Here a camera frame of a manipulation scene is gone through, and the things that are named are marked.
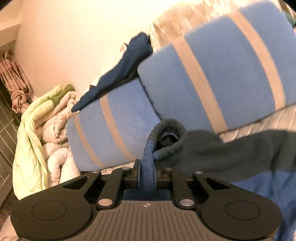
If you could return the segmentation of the navy folded garment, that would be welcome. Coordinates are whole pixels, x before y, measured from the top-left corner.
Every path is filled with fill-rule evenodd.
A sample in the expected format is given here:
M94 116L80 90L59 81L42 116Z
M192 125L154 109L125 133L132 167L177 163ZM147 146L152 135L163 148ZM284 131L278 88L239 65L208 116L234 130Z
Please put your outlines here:
M80 111L90 103L100 99L111 90L126 84L138 76L139 64L153 53L149 35L144 32L133 37L118 64L100 77L96 86L89 89L72 107L74 113Z

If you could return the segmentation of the blue striped pillow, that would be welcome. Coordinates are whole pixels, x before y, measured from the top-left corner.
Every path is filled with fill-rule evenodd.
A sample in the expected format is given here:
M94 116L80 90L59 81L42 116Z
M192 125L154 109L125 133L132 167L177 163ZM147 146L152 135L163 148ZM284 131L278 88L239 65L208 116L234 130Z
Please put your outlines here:
M222 133L295 103L295 32L259 1L166 45L138 73L161 119Z
M95 100L66 125L78 169L97 171L141 159L159 121L139 78Z

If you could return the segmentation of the beige floral pillow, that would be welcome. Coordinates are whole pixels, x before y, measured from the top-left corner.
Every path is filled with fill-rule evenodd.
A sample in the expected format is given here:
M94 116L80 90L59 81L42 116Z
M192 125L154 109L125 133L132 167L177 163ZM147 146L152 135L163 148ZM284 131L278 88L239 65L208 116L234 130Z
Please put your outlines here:
M199 25L253 2L191 1L178 3L153 20L149 34L153 51L158 51Z

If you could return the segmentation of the blue fleece jacket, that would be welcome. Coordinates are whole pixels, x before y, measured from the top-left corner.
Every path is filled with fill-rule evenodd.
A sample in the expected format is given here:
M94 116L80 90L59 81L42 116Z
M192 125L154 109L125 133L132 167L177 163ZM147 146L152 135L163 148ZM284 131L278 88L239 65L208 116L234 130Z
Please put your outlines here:
M295 133L268 130L224 142L218 135L187 131L174 119L159 122L149 134L140 161L138 189L125 200L168 200L157 190L157 169L196 171L271 199L281 209L276 240L295 240Z

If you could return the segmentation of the beige quilted comforter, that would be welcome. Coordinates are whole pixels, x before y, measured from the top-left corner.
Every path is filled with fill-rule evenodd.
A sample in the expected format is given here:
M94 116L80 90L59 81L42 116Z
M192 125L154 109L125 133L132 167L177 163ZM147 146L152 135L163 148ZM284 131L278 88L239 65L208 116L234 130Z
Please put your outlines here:
M67 138L66 124L75 115L71 109L80 96L67 92L57 106L42 118L40 139L48 172L48 187L80 176Z

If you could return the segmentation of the grey quilted bedspread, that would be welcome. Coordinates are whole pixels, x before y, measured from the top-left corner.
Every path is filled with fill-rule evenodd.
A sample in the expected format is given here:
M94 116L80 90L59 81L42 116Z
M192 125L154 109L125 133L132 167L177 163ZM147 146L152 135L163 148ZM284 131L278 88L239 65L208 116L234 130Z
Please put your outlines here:
M295 133L295 104L287 106L286 108L279 110L261 120L249 123L247 125L244 125L243 127L236 128L231 131L218 134L218 136L223 140L224 143L227 143L237 140L239 138L253 135L255 133L260 133L269 130L288 131L291 133ZM292 157L291 165L285 165L286 160L282 156L280 156L280 153L278 153L277 157L274 157L274 160L276 159L278 159L278 162L276 163L278 164L278 166L276 167L279 167L279 169L293 170L293 166L295 165L295 157ZM103 175L106 175L111 174L111 172L117 168L132 168L133 166L134 161L114 167L105 168L101 172Z

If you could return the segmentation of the green blanket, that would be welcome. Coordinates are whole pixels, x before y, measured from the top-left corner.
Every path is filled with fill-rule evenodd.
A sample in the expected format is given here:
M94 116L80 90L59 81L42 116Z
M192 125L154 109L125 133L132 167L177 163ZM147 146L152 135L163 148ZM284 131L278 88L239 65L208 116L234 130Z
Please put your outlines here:
M19 200L48 188L46 161L36 134L37 121L53 111L62 97L73 90L70 84L65 88L58 85L34 100L22 114L12 174L14 194Z

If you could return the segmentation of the left blue striped pillow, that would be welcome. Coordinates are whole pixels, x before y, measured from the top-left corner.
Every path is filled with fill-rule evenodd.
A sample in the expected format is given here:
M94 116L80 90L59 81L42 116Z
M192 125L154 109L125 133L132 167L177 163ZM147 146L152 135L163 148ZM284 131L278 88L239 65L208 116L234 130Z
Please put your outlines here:
M66 125L78 169L97 171L141 159L159 121L139 78L95 100Z

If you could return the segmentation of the right blue striped pillow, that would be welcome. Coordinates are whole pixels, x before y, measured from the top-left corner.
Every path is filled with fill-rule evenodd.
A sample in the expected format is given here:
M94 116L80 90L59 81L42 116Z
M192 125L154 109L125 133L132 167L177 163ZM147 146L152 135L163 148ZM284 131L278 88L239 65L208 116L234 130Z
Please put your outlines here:
M166 45L138 73L161 119L222 133L295 103L295 32L259 1Z

